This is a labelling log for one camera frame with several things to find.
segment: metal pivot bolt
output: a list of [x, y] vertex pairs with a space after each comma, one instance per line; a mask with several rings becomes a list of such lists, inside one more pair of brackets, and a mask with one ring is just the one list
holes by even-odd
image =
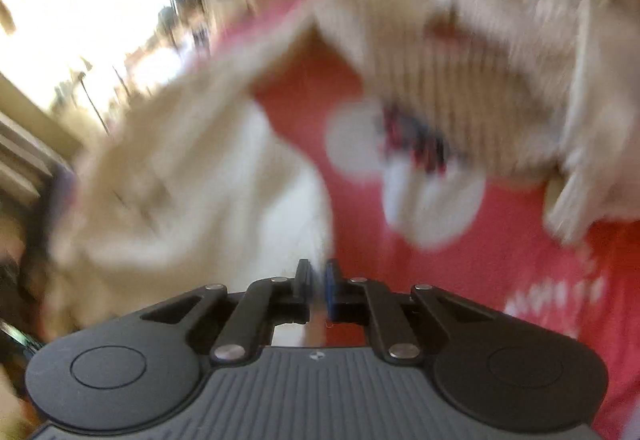
[[238, 360], [242, 359], [245, 350], [240, 344], [224, 344], [215, 349], [213, 354], [220, 360]]
[[389, 355], [394, 359], [415, 359], [420, 355], [420, 348], [415, 344], [398, 343], [389, 348]]

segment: metal screw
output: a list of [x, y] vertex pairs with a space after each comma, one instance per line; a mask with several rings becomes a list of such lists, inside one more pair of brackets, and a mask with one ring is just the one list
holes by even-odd
[[415, 359], [420, 355], [420, 348], [415, 344], [399, 343], [389, 348], [389, 355], [394, 359]]
[[238, 360], [242, 359], [245, 354], [245, 350], [240, 344], [224, 344], [219, 346], [213, 352], [213, 354], [220, 360]]

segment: white fabric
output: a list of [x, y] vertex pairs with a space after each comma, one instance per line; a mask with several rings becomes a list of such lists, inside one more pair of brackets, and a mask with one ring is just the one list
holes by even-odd
[[[569, 34], [567, 41], [575, 46], [575, 51], [568, 53], [573, 68], [570, 76], [563, 79], [554, 70], [562, 67], [561, 54], [545, 64], [540, 62], [543, 52], [533, 44], [514, 45], [514, 41], [522, 41], [513, 37], [509, 17], [503, 12], [487, 12], [483, 20], [482, 5], [470, 0], [461, 17], [470, 17], [467, 22], [473, 30], [507, 43], [511, 66], [529, 71], [529, 81], [535, 81], [541, 91], [550, 86], [544, 93], [546, 102], [555, 110], [563, 106], [566, 110], [560, 115], [558, 149], [558, 165], [566, 183], [546, 214], [548, 228], [564, 242], [575, 242], [597, 219], [638, 218], [640, 67], [636, 54], [640, 0], [517, 1], [524, 13], [535, 5], [529, 10], [531, 26], [536, 18], [545, 17], [545, 24], [538, 28], [548, 32], [531, 38], [534, 44], [562, 44], [561, 37]], [[575, 35], [571, 35], [572, 24], [576, 25]], [[554, 75], [559, 77], [557, 81], [544, 83]], [[570, 81], [566, 98], [561, 95], [564, 80]]]
[[271, 55], [282, 57], [290, 41], [281, 36], [172, 84], [89, 156], [53, 239], [50, 336], [210, 282], [238, 292], [291, 277], [299, 258], [324, 263], [324, 184], [241, 91]]

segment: round button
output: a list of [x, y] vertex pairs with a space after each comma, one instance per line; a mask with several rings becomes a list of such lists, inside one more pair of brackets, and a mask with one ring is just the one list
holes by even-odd
[[113, 390], [135, 382], [146, 370], [145, 357], [132, 348], [102, 346], [80, 354], [71, 364], [74, 378], [96, 390]]
[[399, 343], [389, 348], [389, 355], [394, 359], [415, 359], [420, 355], [420, 348], [415, 344]]
[[562, 362], [539, 348], [503, 348], [489, 357], [489, 370], [502, 382], [518, 388], [544, 388], [562, 375]]

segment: ridged gray surface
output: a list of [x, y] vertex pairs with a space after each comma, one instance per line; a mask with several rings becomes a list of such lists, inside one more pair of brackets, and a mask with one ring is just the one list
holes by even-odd
[[[216, 371], [202, 394], [167, 422], [118, 438], [523, 440], [532, 437], [599, 438], [587, 426], [533, 436], [478, 423], [440, 399], [419, 370], [386, 364], [368, 348], [267, 348], [253, 364]], [[36, 438], [78, 440], [83, 436], [48, 426]]]

